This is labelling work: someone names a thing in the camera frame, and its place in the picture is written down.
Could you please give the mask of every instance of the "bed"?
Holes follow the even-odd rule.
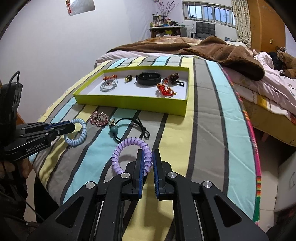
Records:
[[[76,103],[73,92],[99,71],[138,65],[195,69],[184,117]],[[150,131],[147,143],[160,150],[162,160],[170,162],[174,171],[194,182],[212,181],[258,223],[261,174],[257,144],[241,99],[219,64],[194,56],[152,54],[97,62],[94,71],[70,87],[39,119],[53,123],[82,118],[87,123],[87,140],[82,145],[69,148],[59,137],[52,147],[29,158],[41,183],[59,205],[86,182],[102,183],[115,175],[110,157],[117,143],[109,136],[108,127],[90,124],[95,110],[116,119],[138,116]],[[139,135],[130,121],[124,124],[119,128],[119,136]],[[69,137],[79,131],[77,127]],[[123,168],[135,160],[136,149],[124,149],[120,160]],[[126,207],[122,240],[172,240],[172,202],[157,201],[153,175],[147,177],[142,199],[129,202]]]
[[[296,82],[274,70],[267,53],[260,52],[254,58],[265,71],[260,81],[250,80],[227,67],[223,69],[242,98],[253,127],[296,146]]]

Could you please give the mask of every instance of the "red hanging ornament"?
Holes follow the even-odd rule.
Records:
[[[68,14],[69,14],[69,15],[72,13],[70,5],[71,5],[71,4],[70,4],[70,1],[67,0],[67,1],[66,1],[66,6],[67,6],[67,9],[68,9]]]

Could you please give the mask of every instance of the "black chair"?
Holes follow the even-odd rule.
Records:
[[[191,33],[191,37],[195,39],[204,40],[209,36],[215,36],[215,24],[196,22],[196,32]]]

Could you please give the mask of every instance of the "window frame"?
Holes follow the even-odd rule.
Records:
[[[190,7],[189,6],[194,6],[195,9],[195,13],[192,14],[190,12]],[[197,17],[192,17],[192,16],[196,16],[197,12],[196,12],[196,7],[200,6],[201,7],[201,13],[202,13],[202,17],[201,18],[197,18]],[[207,18],[205,18],[206,14],[205,14],[205,8],[207,9]],[[210,19],[209,17],[209,8],[212,8],[212,18]],[[219,9],[219,19],[220,20],[216,20],[216,13],[215,13],[215,8]],[[235,17],[234,17],[234,13],[233,13],[233,7],[229,7],[229,6],[225,6],[225,5],[221,5],[221,4],[215,4],[215,3],[207,3],[207,2],[202,2],[202,1],[182,1],[182,9],[183,9],[183,17],[184,20],[191,20],[191,21],[202,21],[202,22],[213,22],[213,23],[218,23],[221,25],[225,25],[228,27],[232,27],[232,28],[236,28],[236,24],[235,24]],[[225,10],[225,20],[226,22],[222,21],[221,19],[221,10]]]

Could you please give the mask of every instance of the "person's hand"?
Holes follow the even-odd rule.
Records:
[[[29,159],[25,158],[24,160],[21,160],[19,162],[20,162],[19,167],[21,169],[22,176],[24,178],[28,178],[30,172],[33,169],[31,163],[29,162]],[[13,172],[15,170],[14,164],[8,161],[4,161],[3,163],[7,172]],[[0,178],[4,178],[4,176],[5,176],[4,168],[2,163],[0,163]]]

